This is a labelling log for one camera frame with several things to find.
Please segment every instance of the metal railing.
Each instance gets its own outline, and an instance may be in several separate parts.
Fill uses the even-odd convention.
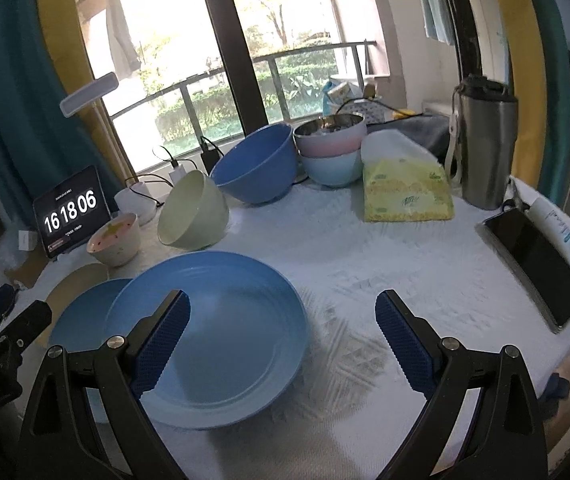
[[[358,81],[358,85],[360,86],[361,90],[364,88],[364,78],[363,78],[363,68],[361,67],[361,60],[359,58],[358,47],[364,47],[364,64],[365,64],[365,73],[371,73],[371,59],[369,56],[369,46],[376,45],[376,41],[357,41],[357,42],[350,42],[350,43],[330,43],[325,45],[314,45],[314,46],[306,46],[303,48],[295,48],[293,50],[283,50],[282,52],[274,52],[272,54],[266,54],[264,56],[258,56],[252,59],[254,63],[260,62],[267,62],[267,65],[270,68],[271,79],[274,84],[274,88],[276,90],[276,97],[278,99],[279,108],[281,109],[281,114],[283,115],[284,121],[289,121],[292,119],[289,113],[289,107],[287,106],[287,99],[285,97],[285,92],[283,89],[283,82],[281,81],[281,76],[279,74],[279,69],[276,63],[276,60],[287,57],[287,56],[297,56],[300,54],[307,54],[311,52],[323,52],[325,50],[337,50],[339,48],[345,48],[351,50],[351,56],[353,57],[353,62],[356,68],[356,79]],[[194,104],[191,101],[191,96],[188,91],[188,86],[194,83],[198,83],[203,79],[208,79],[217,75],[220,75],[225,72],[224,67],[219,67],[214,70],[209,70],[208,72],[203,72],[201,74],[192,75],[187,79],[182,81],[178,81],[178,83],[174,83],[169,85],[158,92],[148,95],[144,99],[129,105],[123,110],[116,112],[113,116],[111,116],[112,120],[116,120],[119,117],[123,116],[127,112],[138,108],[140,105],[153,101],[154,99],[158,99],[166,94],[171,92],[175,92],[179,90],[181,92],[181,97],[183,98],[183,105],[185,106],[185,110],[187,111],[187,115],[190,118],[190,123],[192,128],[194,129],[194,133],[196,134],[197,139],[199,142],[201,141],[201,137],[203,136],[203,129],[201,128],[201,122],[199,121],[198,115],[196,114],[196,108],[194,108]]]

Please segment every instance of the clock display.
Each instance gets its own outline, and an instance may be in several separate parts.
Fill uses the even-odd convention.
[[[49,258],[84,243],[110,221],[110,212],[93,166],[36,199],[34,213]]]

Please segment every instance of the bolt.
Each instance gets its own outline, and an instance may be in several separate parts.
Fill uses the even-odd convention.
[[[458,350],[460,348],[459,340],[456,339],[455,337],[444,337],[443,340],[441,341],[441,344],[447,350]]]
[[[52,346],[52,348],[47,350],[47,357],[51,357],[52,359],[54,359],[62,353],[63,353],[63,347],[59,345],[54,345]]]
[[[505,347],[505,353],[509,355],[512,359],[516,359],[521,353],[516,346],[508,345]]]
[[[111,349],[120,348],[125,344],[125,338],[122,335],[114,335],[107,339],[107,346]]]

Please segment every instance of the large blue plate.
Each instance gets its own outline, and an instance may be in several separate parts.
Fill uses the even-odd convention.
[[[49,335],[49,345],[60,345],[68,352],[97,349],[105,339],[102,326],[111,303],[131,280],[108,280],[86,290],[60,315]],[[88,389],[87,397],[96,422],[107,422],[107,413],[98,390]]]
[[[190,322],[155,389],[141,398],[147,415],[204,430],[268,406],[294,378],[307,346],[305,308],[291,283],[240,254],[184,254],[123,289],[103,337],[127,335],[173,289],[190,297]]]

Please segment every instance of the smartphone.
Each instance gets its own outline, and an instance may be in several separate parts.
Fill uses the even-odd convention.
[[[552,332],[570,320],[570,265],[518,209],[483,222],[489,240],[539,306]]]

